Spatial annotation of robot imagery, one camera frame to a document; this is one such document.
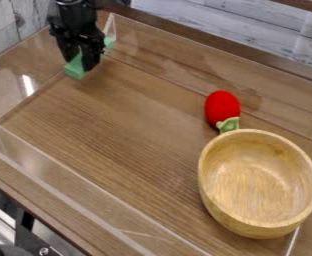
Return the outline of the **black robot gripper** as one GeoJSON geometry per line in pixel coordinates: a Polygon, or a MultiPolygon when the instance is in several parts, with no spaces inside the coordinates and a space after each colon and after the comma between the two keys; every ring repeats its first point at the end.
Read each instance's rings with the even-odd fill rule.
{"type": "Polygon", "coordinates": [[[82,67],[90,71],[99,63],[105,35],[97,27],[97,10],[101,0],[50,0],[47,23],[50,35],[66,62],[78,54],[81,45],[82,67]]]}

